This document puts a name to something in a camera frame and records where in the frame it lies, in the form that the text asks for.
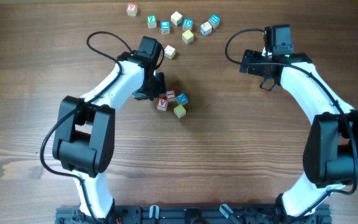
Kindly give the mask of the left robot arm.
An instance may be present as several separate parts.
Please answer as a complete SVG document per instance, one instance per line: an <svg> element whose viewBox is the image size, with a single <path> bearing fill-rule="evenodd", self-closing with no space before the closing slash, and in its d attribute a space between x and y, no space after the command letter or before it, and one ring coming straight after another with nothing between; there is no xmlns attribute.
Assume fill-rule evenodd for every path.
<svg viewBox="0 0 358 224"><path fill-rule="evenodd" d="M120 223L108 187L106 169L112 159L116 112L129 97L154 100L165 92L157 72L162 44L143 37L137 50L114 59L113 71L92 91L79 98L66 96L52 128L53 158L74 178L80 205L59 208L56 223Z"/></svg>

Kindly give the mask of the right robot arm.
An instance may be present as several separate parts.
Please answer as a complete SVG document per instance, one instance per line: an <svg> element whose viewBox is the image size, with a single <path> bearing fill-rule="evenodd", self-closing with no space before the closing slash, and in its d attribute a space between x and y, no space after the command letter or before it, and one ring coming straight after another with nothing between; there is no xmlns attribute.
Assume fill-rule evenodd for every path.
<svg viewBox="0 0 358 224"><path fill-rule="evenodd" d="M358 110L335 94L306 54L294 51L290 26L261 31L263 51L246 50L240 71L273 80L294 97L311 123L303 174L277 202L280 218L289 222L313 214L332 194L357 190Z"/></svg>

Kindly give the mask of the red A letter block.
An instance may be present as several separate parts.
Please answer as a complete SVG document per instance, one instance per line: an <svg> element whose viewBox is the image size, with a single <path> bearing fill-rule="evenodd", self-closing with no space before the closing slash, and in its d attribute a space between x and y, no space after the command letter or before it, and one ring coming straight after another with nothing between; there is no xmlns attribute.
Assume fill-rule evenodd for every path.
<svg viewBox="0 0 358 224"><path fill-rule="evenodd" d="M168 100L165 98L159 98L157 102L157 109L161 111L166 111L168 108Z"/></svg>

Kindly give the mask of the red I block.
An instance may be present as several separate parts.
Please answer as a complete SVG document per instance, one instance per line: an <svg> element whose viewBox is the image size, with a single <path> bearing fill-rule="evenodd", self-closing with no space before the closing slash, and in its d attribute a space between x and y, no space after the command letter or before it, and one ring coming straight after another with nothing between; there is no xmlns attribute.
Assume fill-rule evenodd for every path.
<svg viewBox="0 0 358 224"><path fill-rule="evenodd" d="M166 92L166 99L168 102L174 102L177 100L177 95L175 93L175 90L169 90Z"/></svg>

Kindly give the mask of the blue X letter block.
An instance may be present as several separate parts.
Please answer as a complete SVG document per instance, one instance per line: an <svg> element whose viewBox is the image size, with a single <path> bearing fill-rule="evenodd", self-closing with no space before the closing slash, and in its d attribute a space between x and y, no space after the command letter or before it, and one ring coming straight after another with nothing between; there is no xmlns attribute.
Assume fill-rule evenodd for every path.
<svg viewBox="0 0 358 224"><path fill-rule="evenodd" d="M176 101L179 105L186 105L188 103L188 97L184 93L181 93L177 95Z"/></svg>

